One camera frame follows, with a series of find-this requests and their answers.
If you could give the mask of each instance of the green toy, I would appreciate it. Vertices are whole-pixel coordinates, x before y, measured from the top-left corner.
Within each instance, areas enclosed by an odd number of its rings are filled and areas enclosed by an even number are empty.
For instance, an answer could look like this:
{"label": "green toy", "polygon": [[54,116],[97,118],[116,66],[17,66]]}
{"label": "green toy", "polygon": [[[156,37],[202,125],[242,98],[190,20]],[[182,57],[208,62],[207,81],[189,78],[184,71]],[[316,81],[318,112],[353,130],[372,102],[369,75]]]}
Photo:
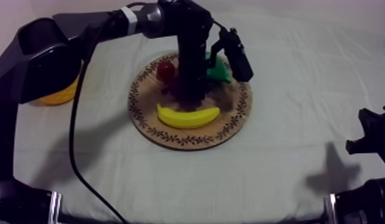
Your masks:
{"label": "green toy", "polygon": [[[206,54],[206,59],[210,58],[210,54]],[[229,77],[229,73],[226,69],[225,64],[222,59],[216,56],[216,65],[212,69],[206,70],[206,77],[208,79],[219,80],[222,82],[231,83],[231,79]]]}

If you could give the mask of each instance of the yellow banana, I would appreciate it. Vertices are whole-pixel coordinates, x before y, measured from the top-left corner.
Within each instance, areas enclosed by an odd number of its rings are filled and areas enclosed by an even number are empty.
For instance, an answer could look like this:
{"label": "yellow banana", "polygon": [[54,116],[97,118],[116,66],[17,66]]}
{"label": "yellow banana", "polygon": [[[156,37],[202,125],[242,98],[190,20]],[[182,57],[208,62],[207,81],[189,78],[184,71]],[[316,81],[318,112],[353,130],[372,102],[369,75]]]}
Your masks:
{"label": "yellow banana", "polygon": [[221,112],[217,107],[193,112],[177,112],[169,108],[163,108],[160,104],[156,106],[159,120],[170,127],[180,129],[193,129],[208,125]]}

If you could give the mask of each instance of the plastic fruit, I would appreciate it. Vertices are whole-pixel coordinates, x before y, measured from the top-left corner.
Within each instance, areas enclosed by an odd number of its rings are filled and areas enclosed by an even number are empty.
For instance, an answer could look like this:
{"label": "plastic fruit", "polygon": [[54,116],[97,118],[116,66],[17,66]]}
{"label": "plastic fruit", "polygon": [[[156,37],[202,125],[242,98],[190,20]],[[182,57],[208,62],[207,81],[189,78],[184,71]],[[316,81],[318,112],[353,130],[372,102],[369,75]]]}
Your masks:
{"label": "plastic fruit", "polygon": [[164,124],[179,129],[194,129],[212,122],[221,112],[218,107],[193,112],[178,112],[157,104],[158,118]]}
{"label": "plastic fruit", "polygon": [[[206,54],[206,59],[210,58],[210,54]],[[229,72],[223,63],[222,59],[216,56],[216,64],[212,69],[206,70],[206,77],[208,79],[218,80],[222,82],[231,83],[231,79],[229,77]]]}
{"label": "plastic fruit", "polygon": [[54,94],[42,97],[39,100],[47,105],[60,105],[60,104],[64,104],[65,102],[69,102],[74,98],[74,95],[76,94],[76,87],[78,83],[79,83],[79,78],[77,77],[77,79],[66,89],[63,89]]}
{"label": "plastic fruit", "polygon": [[170,61],[162,62],[156,70],[156,78],[164,83],[170,82],[176,74],[176,68]]}

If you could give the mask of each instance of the round wooden tray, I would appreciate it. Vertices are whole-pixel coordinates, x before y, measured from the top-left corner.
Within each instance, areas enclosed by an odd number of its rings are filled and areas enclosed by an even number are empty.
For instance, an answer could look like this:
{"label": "round wooden tray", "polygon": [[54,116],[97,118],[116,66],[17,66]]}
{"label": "round wooden tray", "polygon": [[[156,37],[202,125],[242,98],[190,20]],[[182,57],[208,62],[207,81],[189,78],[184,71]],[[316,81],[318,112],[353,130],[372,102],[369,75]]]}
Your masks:
{"label": "round wooden tray", "polygon": [[[230,66],[225,58],[229,76]],[[233,137],[245,124],[252,105],[248,83],[223,83],[206,95],[201,105],[185,108],[171,94],[162,94],[163,84],[156,79],[159,63],[170,61],[178,66],[178,53],[157,58],[140,71],[129,92],[129,111],[135,127],[149,140],[173,150],[203,150],[219,145]],[[209,125],[198,129],[175,129],[166,126],[157,117],[156,104],[178,111],[201,110],[219,107],[220,115]]]}

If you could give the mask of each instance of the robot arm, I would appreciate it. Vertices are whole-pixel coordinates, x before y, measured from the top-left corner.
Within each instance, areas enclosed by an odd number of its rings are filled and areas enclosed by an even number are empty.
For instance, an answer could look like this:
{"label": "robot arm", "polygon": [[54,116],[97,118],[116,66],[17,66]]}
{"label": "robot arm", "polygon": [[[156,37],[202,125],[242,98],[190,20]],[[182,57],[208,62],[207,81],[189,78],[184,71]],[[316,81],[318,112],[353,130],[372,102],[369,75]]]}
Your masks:
{"label": "robot arm", "polygon": [[[204,76],[214,66],[211,60],[206,60],[206,41],[214,20],[208,10],[193,1],[159,0],[156,4],[145,4],[138,11],[122,8],[112,12],[57,14],[21,27],[0,57],[1,220],[37,224],[57,220],[58,213],[52,204],[58,203],[60,196],[31,188],[13,176],[18,104],[69,86],[109,17],[112,20],[100,34],[99,42],[137,33],[148,38],[177,36],[183,95],[191,101],[204,98]],[[235,79],[247,82],[253,72],[237,32],[223,27],[219,34],[221,40],[212,58],[224,48]]]}

